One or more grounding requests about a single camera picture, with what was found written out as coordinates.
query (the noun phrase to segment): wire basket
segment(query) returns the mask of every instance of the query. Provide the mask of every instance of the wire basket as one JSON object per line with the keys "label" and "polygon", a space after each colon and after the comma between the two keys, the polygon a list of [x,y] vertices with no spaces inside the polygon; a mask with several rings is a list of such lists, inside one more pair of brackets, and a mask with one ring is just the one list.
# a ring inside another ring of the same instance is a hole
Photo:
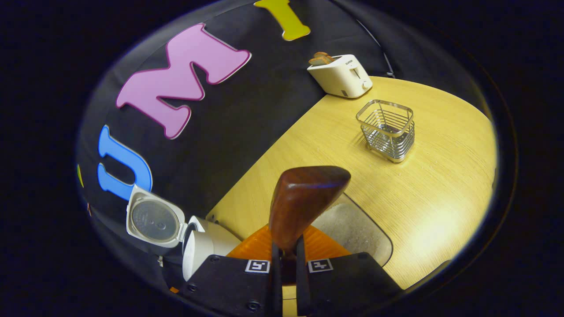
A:
{"label": "wire basket", "polygon": [[357,114],[368,145],[394,163],[403,161],[415,141],[413,110],[384,100],[369,101]]}

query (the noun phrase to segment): pink letter m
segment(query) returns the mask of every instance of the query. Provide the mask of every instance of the pink letter m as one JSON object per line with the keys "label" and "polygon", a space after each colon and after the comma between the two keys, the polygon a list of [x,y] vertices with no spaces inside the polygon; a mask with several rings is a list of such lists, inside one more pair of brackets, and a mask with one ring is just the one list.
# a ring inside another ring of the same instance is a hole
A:
{"label": "pink letter m", "polygon": [[165,128],[165,136],[180,135],[191,110],[187,105],[174,108],[161,98],[202,100],[204,89],[193,65],[206,72],[206,80],[216,85],[237,72],[251,57],[247,50],[236,50],[196,24],[166,44],[169,67],[134,73],[122,87],[116,100],[118,108],[129,104]]}

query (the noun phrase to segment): table surface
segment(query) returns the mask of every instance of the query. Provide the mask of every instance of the table surface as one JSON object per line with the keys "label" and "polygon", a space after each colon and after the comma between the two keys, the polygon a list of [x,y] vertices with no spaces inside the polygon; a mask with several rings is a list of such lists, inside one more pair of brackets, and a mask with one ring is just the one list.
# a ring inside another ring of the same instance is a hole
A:
{"label": "table surface", "polygon": [[[210,211],[246,238],[268,222],[280,174],[337,165],[351,173],[345,193],[390,237],[384,270],[403,289],[452,259],[480,225],[492,196],[497,147],[492,123],[475,107],[419,83],[371,77],[356,99],[326,95],[303,115]],[[398,164],[366,146],[355,118],[370,100],[410,107],[415,143]]]}

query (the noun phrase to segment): open lid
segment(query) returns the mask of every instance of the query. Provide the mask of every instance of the open lid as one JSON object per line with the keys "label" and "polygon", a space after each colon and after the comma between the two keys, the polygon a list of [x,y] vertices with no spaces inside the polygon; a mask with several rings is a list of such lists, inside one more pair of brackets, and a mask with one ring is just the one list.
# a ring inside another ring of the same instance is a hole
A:
{"label": "open lid", "polygon": [[127,233],[145,242],[173,248],[184,240],[184,213],[173,203],[133,186],[127,204]]}

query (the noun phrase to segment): screw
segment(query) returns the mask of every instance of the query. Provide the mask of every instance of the screw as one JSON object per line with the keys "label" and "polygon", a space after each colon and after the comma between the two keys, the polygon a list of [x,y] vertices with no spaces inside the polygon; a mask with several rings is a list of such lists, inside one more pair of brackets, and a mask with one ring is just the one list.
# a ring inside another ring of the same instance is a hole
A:
{"label": "screw", "polygon": [[250,311],[254,312],[257,311],[259,308],[261,308],[261,304],[259,304],[257,301],[250,300],[247,303],[247,309]]}

